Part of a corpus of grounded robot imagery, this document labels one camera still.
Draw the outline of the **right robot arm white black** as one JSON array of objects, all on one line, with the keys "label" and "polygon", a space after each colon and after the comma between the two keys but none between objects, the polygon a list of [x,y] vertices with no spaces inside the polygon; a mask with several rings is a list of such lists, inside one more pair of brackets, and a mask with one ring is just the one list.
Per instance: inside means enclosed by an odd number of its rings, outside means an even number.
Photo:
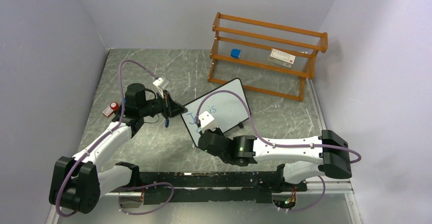
[{"label": "right robot arm white black", "polygon": [[275,176],[275,185],[280,190],[288,190],[293,184],[315,176],[349,179],[353,175],[348,143],[331,130],[322,130],[319,136],[298,139],[258,138],[254,135],[230,139],[219,129],[206,130],[199,138],[198,148],[236,166],[261,161],[284,163],[283,172]]}]

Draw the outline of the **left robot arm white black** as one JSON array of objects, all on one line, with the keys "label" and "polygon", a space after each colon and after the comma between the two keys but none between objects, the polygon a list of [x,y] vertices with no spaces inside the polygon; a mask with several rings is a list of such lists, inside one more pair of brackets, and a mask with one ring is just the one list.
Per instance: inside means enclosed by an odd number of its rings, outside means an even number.
[{"label": "left robot arm white black", "polygon": [[154,92],[141,83],[132,83],[122,91],[122,101],[108,128],[90,145],[72,157],[60,157],[54,166],[49,192],[49,203],[57,209],[87,214],[94,209],[100,197],[124,187],[135,191],[143,185],[137,165],[117,163],[106,172],[100,168],[144,125],[145,117],[162,115],[166,120],[187,111],[174,101],[167,90]]}]

